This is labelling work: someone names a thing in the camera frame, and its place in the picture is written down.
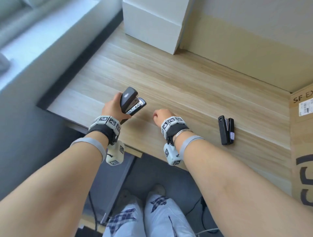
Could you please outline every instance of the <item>black wrist strap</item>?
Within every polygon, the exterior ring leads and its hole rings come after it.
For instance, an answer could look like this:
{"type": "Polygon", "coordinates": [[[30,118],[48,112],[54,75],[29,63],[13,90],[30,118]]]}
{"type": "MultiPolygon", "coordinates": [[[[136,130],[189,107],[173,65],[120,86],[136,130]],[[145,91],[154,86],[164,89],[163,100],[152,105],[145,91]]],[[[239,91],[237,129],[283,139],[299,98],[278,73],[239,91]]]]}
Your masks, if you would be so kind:
{"type": "Polygon", "coordinates": [[[113,129],[109,128],[105,124],[96,124],[87,132],[87,134],[89,134],[93,131],[98,131],[98,132],[103,133],[109,139],[110,145],[113,145],[117,141],[117,138],[116,138],[116,135],[115,135],[113,129]]]}
{"type": "Polygon", "coordinates": [[[174,146],[173,137],[175,134],[177,134],[179,131],[183,129],[189,129],[186,124],[175,124],[170,127],[170,129],[167,131],[167,138],[166,141],[168,144],[171,144],[174,146]]]}

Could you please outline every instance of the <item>hand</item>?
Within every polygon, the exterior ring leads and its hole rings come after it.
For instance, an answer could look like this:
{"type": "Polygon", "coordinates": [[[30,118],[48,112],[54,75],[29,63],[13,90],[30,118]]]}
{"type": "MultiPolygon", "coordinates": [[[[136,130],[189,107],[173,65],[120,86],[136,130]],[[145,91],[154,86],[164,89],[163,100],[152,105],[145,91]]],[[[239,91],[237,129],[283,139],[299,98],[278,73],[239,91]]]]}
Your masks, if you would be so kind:
{"type": "Polygon", "coordinates": [[[120,106],[121,96],[122,93],[119,92],[114,96],[113,100],[110,100],[108,103],[106,103],[102,109],[101,115],[113,116],[119,122],[121,122],[123,119],[130,119],[131,116],[129,114],[122,113],[120,106]]]}
{"type": "Polygon", "coordinates": [[[157,109],[153,112],[153,120],[158,127],[161,127],[165,119],[171,116],[176,116],[169,109],[157,109]]]}

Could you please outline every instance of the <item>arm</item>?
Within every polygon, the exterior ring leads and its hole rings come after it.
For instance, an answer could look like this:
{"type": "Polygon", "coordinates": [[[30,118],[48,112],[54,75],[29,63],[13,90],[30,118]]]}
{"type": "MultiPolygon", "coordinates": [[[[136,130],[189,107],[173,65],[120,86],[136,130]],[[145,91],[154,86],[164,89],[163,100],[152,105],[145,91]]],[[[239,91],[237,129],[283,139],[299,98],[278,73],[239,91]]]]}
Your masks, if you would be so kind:
{"type": "MultiPolygon", "coordinates": [[[[154,121],[173,116],[157,110],[154,121]]],[[[183,132],[175,147],[192,132],[183,132]]],[[[205,140],[190,143],[184,162],[224,236],[312,236],[313,213],[230,153],[205,140]]]]}
{"type": "MultiPolygon", "coordinates": [[[[102,115],[129,119],[121,111],[120,98],[118,93],[106,103],[102,115]]],[[[86,137],[98,140],[105,149],[108,146],[101,132],[86,137]]],[[[101,160],[96,147],[79,142],[33,173],[0,202],[2,235],[74,236],[101,160]]]]}

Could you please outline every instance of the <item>light blue pants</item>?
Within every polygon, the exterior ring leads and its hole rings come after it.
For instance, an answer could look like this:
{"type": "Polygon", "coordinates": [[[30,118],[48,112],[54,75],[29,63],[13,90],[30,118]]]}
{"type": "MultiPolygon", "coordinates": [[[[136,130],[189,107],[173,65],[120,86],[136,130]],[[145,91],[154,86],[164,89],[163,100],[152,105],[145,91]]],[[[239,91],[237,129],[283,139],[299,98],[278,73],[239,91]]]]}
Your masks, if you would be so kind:
{"type": "Polygon", "coordinates": [[[173,199],[149,193],[144,209],[132,196],[122,211],[112,216],[103,237],[195,237],[185,215],[173,199]]]}

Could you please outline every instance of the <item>plaid patch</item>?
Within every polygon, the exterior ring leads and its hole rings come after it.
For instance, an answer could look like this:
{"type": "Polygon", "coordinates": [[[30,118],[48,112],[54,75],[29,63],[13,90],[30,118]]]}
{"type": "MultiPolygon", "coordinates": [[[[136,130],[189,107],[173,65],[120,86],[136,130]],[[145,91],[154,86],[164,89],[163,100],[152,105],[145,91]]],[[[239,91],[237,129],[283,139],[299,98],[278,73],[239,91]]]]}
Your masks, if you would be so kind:
{"type": "Polygon", "coordinates": [[[171,224],[172,224],[174,237],[177,237],[177,234],[176,234],[176,231],[174,230],[173,222],[172,222],[172,220],[171,220],[170,216],[168,216],[168,218],[170,219],[170,222],[171,222],[171,224]]]}
{"type": "Polygon", "coordinates": [[[111,236],[113,237],[118,229],[127,222],[136,221],[137,219],[133,216],[135,208],[122,211],[121,213],[110,218],[107,227],[110,228],[111,236]]]}
{"type": "Polygon", "coordinates": [[[150,202],[153,205],[151,213],[154,212],[158,206],[165,205],[167,199],[169,199],[169,198],[165,197],[165,196],[160,196],[157,199],[155,199],[154,201],[150,202]]]}

